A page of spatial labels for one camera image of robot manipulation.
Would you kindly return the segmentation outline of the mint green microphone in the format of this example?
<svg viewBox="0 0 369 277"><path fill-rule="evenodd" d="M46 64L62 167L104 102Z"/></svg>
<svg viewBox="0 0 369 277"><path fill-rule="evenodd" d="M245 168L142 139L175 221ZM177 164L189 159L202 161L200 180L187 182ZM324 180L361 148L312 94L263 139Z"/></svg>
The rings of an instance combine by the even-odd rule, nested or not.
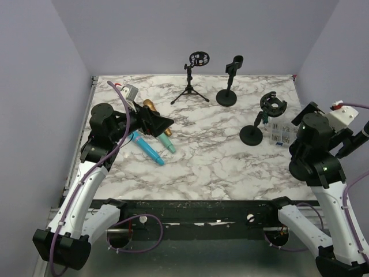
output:
<svg viewBox="0 0 369 277"><path fill-rule="evenodd" d="M170 151L170 153L174 154L176 152L174 145L165 133L162 133L157 138L161 141L163 146L165 146L165 148Z"/></svg>

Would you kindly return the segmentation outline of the gold microphone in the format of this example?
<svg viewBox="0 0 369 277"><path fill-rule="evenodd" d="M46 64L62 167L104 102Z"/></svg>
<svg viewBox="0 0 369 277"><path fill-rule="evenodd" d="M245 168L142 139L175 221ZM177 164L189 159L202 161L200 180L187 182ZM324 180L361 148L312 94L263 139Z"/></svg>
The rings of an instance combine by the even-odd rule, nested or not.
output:
<svg viewBox="0 0 369 277"><path fill-rule="evenodd" d="M152 111L157 112L154 103L150 99L145 99L144 102L143 102L143 105L144 106L148 106ZM171 130L169 128L166 128L166 130L164 131L164 134L167 137L171 137L172 136L172 132L171 132Z"/></svg>

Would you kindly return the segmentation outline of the blue microphone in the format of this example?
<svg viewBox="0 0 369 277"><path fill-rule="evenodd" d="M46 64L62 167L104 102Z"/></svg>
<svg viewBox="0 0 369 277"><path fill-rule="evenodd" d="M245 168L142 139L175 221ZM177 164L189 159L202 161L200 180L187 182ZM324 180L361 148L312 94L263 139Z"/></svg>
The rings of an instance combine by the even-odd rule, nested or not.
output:
<svg viewBox="0 0 369 277"><path fill-rule="evenodd" d="M137 131L132 133L134 143L139 146L159 166L165 165L161 156L140 136Z"/></svg>

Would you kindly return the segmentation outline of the black round-base shock-mount stand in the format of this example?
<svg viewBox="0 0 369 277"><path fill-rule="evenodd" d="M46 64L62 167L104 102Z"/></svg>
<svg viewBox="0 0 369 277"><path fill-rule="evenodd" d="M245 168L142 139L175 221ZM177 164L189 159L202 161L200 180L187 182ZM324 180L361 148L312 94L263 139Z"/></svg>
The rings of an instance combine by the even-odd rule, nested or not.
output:
<svg viewBox="0 0 369 277"><path fill-rule="evenodd" d="M260 108L261 111L266 112L269 117L276 118L285 113L287 109L287 102L285 100L280 100L277 97L276 91L271 91L261 97ZM256 146L262 142L263 134L261 129L258 127L260 123L261 119L257 114L253 125L242 127L239 132L239 137L244 144Z"/></svg>

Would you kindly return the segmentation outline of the black round-base clip stand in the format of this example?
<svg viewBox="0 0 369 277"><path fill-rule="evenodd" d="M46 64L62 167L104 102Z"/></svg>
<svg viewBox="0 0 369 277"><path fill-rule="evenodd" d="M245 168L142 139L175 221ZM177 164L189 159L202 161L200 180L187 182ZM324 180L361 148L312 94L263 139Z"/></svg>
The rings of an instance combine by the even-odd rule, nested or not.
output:
<svg viewBox="0 0 369 277"><path fill-rule="evenodd" d="M227 88L220 90L216 95L216 101L219 105L230 107L236 103L237 95L231 90L231 87L238 69L243 65L243 60L242 55L236 55L233 61L226 65L225 72L228 74Z"/></svg>

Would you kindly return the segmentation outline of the black tripod mic stand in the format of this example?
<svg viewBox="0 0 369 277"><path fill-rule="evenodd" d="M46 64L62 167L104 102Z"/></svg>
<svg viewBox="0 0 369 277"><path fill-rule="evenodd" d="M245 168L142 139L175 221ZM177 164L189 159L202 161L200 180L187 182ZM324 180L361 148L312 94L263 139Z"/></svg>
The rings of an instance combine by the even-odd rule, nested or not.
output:
<svg viewBox="0 0 369 277"><path fill-rule="evenodd" d="M184 70L186 70L186 73L187 73L187 85L184 91L171 102L171 105L173 105L181 96L184 96L184 95L198 95L201 98L203 98L203 100L205 100L206 102L210 102L208 98L204 97L199 92L197 92L192 85L193 68L205 66L209 63L209 61L210 61L210 55L204 51L196 51L190 54L189 63L186 63L184 65Z"/></svg>

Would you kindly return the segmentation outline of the black microphone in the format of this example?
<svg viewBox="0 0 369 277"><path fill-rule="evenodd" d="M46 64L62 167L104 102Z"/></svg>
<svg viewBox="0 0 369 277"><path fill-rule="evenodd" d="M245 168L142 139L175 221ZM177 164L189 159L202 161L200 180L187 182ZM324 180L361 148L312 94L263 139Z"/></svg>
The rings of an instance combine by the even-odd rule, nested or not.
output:
<svg viewBox="0 0 369 277"><path fill-rule="evenodd" d="M348 142L346 143L346 147L350 152L353 152L354 150L358 149L360 146L362 146L364 143L368 141L368 128L369 128L369 122L367 122L362 130L358 132L356 135L352 136L348 139Z"/></svg>

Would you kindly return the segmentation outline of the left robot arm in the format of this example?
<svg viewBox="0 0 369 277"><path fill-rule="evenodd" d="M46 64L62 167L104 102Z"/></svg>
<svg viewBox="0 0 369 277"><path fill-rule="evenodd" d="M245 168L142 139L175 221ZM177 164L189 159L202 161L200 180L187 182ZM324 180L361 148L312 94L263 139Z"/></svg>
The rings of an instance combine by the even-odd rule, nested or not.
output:
<svg viewBox="0 0 369 277"><path fill-rule="evenodd" d="M121 143L134 131L158 137L174 124L149 107L134 105L125 113L108 103L95 105L89 120L91 132L81 148L77 176L58 213L44 230L37 229L32 241L44 261L80 270L92 244L107 228L123 227L128 214L125 202L108 200L89 220L85 217L96 191L110 171Z"/></svg>

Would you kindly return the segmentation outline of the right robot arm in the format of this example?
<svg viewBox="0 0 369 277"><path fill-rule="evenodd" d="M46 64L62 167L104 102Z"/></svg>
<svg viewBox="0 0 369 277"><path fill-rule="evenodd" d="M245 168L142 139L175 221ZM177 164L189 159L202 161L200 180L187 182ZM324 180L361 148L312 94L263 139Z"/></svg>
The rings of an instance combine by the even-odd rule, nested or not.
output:
<svg viewBox="0 0 369 277"><path fill-rule="evenodd" d="M292 121L298 132L289 148L289 172L310 187L330 234L298 215L295 205L274 206L265 212L270 225L286 224L308 247L321 276L368 274L368 242L349 199L352 185L340 163L368 141L368 125L357 134L348 127L359 114L357 108L337 101L324 113L311 102Z"/></svg>

